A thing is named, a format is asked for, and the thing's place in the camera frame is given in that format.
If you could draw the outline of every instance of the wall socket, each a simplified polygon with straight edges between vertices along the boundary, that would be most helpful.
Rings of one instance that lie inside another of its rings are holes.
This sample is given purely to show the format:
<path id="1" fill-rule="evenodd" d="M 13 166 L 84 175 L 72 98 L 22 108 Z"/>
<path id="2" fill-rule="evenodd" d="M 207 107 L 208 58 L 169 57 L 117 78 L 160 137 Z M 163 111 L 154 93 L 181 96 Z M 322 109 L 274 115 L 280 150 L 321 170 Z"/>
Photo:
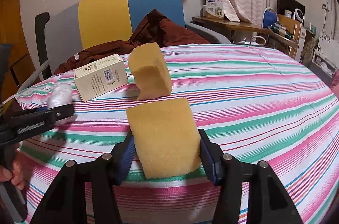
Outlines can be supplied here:
<path id="1" fill-rule="evenodd" d="M 329 12 L 329 8 L 326 6 L 325 3 L 322 4 L 322 8 L 323 8 L 324 10 L 326 10 L 327 12 Z"/>

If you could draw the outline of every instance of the silver bolt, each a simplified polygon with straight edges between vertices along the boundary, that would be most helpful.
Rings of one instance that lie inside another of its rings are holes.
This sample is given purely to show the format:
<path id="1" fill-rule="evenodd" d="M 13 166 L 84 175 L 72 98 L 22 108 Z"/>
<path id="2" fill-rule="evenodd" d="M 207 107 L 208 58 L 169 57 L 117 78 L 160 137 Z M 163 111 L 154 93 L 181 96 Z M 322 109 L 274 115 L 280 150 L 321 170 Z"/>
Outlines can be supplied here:
<path id="1" fill-rule="evenodd" d="M 102 155 L 102 158 L 103 158 L 104 160 L 109 160 L 109 159 L 112 158 L 112 154 L 110 154 L 110 153 L 105 153 L 105 154 Z"/>
<path id="2" fill-rule="evenodd" d="M 233 158 L 232 155 L 230 155 L 229 153 L 225 153 L 222 157 L 223 157 L 223 159 L 225 159 L 227 161 L 229 161 Z"/>
<path id="3" fill-rule="evenodd" d="M 67 167 L 72 167 L 74 165 L 75 165 L 75 161 L 74 160 L 69 160 L 69 161 L 66 162 L 66 166 Z"/>
<path id="4" fill-rule="evenodd" d="M 267 168 L 267 167 L 268 167 L 268 164 L 267 164 L 266 161 L 260 161 L 260 162 L 259 162 L 259 165 L 260 165 L 260 167 L 262 167 L 262 168 Z"/>

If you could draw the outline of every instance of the dark red cloth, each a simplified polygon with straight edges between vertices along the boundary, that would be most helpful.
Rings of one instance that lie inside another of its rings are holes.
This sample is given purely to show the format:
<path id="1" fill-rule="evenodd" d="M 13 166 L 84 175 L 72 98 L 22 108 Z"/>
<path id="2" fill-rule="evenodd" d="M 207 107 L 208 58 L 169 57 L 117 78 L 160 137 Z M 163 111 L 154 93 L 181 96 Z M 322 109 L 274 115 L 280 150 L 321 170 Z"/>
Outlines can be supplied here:
<path id="1" fill-rule="evenodd" d="M 59 65 L 54 74 L 67 72 L 112 54 L 131 53 L 137 46 L 148 42 L 157 42 L 159 47 L 210 43 L 198 34 L 170 21 L 154 9 L 142 19 L 128 41 L 112 41 L 85 49 L 78 53 L 77 61 L 74 56 L 70 57 L 67 62 Z"/>

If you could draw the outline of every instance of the tablecloth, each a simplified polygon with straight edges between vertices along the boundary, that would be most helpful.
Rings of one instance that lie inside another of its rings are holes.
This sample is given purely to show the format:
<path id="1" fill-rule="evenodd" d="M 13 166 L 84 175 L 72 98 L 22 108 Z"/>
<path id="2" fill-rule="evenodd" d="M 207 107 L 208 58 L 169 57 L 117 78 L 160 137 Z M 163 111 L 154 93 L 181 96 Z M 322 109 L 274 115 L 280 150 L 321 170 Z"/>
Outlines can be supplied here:
<path id="1" fill-rule="evenodd" d="M 293 199 L 304 223 L 319 223 L 338 186 L 339 102 L 310 70 L 283 53 L 240 45 L 185 45 L 162 48 L 173 91 L 159 100 L 186 97 L 198 128 L 243 162 L 266 160 Z M 63 126 L 25 141 L 24 173 L 28 219 L 63 164 L 92 161 L 124 140 L 125 109 L 138 89 L 125 61 L 129 84 L 82 103 L 73 71 L 59 74 L 16 95 L 22 108 L 46 105 L 51 88 L 72 86 L 75 115 Z M 124 223 L 210 223 L 220 188 L 202 166 L 184 176 L 146 180 L 135 158 L 127 180 L 115 187 Z M 89 223 L 94 223 L 90 184 Z M 247 216 L 243 184 L 240 223 Z"/>

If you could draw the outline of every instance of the yellow sponge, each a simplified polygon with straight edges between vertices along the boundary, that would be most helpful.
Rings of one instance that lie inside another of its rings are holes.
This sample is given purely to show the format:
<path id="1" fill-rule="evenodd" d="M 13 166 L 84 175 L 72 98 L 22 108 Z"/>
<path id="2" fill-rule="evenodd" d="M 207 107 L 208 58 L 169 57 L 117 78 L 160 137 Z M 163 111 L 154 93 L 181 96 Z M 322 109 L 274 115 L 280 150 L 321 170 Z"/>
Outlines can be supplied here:
<path id="1" fill-rule="evenodd" d="M 164 56 L 156 42 L 136 47 L 128 57 L 128 67 L 140 89 L 137 100 L 156 99 L 172 92 L 172 81 Z"/>
<path id="2" fill-rule="evenodd" d="M 146 178 L 183 175 L 200 166 L 200 135 L 186 98 L 140 104 L 126 114 Z"/>

